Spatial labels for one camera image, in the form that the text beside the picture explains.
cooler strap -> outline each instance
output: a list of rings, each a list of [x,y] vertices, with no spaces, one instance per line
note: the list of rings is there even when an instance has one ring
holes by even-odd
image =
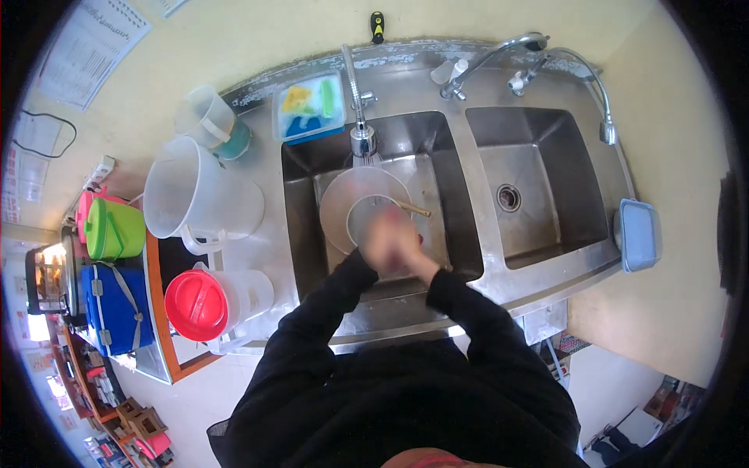
[[[123,278],[120,272],[117,271],[117,267],[115,267],[114,264],[110,264],[105,261],[100,261],[98,263],[105,264],[107,267],[112,268],[112,272],[115,274],[115,280],[117,281],[117,284],[120,286],[120,289],[125,294],[127,300],[130,301],[130,305],[132,305],[133,309],[136,311],[135,315],[133,316],[136,319],[136,331],[133,334],[132,349],[138,349],[140,347],[140,324],[143,321],[143,314],[138,311],[138,305],[136,304],[136,300],[133,297],[133,293],[130,292],[130,288],[127,286],[125,278]]]

power cord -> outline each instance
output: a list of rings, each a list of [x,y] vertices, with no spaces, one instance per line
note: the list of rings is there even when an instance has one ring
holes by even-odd
[[[25,146],[21,145],[21,144],[20,144],[20,143],[18,142],[18,140],[16,140],[16,139],[13,139],[13,143],[14,143],[14,144],[16,144],[16,145],[17,145],[17,146],[18,146],[19,148],[21,148],[22,150],[30,151],[30,152],[32,152],[32,153],[34,153],[34,154],[38,154],[39,156],[42,156],[42,157],[46,157],[46,158],[50,158],[50,159],[57,159],[57,158],[61,157],[61,156],[62,156],[62,155],[63,155],[63,154],[65,153],[65,151],[66,151],[66,150],[67,150],[68,148],[70,148],[70,146],[71,146],[71,145],[73,144],[73,142],[74,142],[74,141],[76,141],[76,137],[78,136],[78,130],[76,129],[76,126],[75,126],[75,125],[73,125],[73,123],[72,123],[72,122],[70,122],[70,121],[66,121],[65,119],[63,119],[63,118],[60,118],[60,117],[58,117],[57,115],[47,114],[47,113],[45,113],[45,112],[42,112],[42,113],[40,113],[40,114],[32,114],[31,112],[29,112],[29,111],[27,111],[27,110],[25,110],[25,109],[21,109],[21,112],[23,112],[24,114],[30,115],[30,116],[32,116],[32,117],[51,117],[51,118],[53,118],[53,119],[55,119],[55,120],[57,120],[57,121],[63,122],[63,123],[65,123],[65,124],[68,124],[68,125],[70,125],[70,127],[72,127],[72,128],[73,128],[73,139],[72,139],[72,140],[70,140],[70,143],[68,143],[68,144],[67,144],[67,146],[66,146],[65,148],[62,148],[62,151],[61,151],[61,152],[60,152],[60,154],[58,154],[57,156],[53,156],[53,155],[51,155],[51,154],[42,154],[42,153],[40,153],[39,151],[36,151],[36,150],[32,150],[31,148],[27,148],[27,147],[25,147]]]

blue cooler box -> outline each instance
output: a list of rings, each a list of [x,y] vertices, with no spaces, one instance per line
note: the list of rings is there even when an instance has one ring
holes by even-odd
[[[103,356],[125,354],[154,341],[142,271],[97,262],[83,267],[81,287],[88,331]]]

black sweater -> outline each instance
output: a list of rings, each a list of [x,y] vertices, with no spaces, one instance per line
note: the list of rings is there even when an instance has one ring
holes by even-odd
[[[223,467],[379,467],[418,447],[508,467],[586,466],[574,405],[507,311],[441,270],[427,304],[470,336],[336,356],[328,341],[377,281],[354,251],[279,322],[231,418]]]

sink drain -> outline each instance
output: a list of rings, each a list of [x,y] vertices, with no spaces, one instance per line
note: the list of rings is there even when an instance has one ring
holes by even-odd
[[[497,203],[508,213],[517,211],[520,207],[520,192],[509,183],[500,185],[497,189]]]

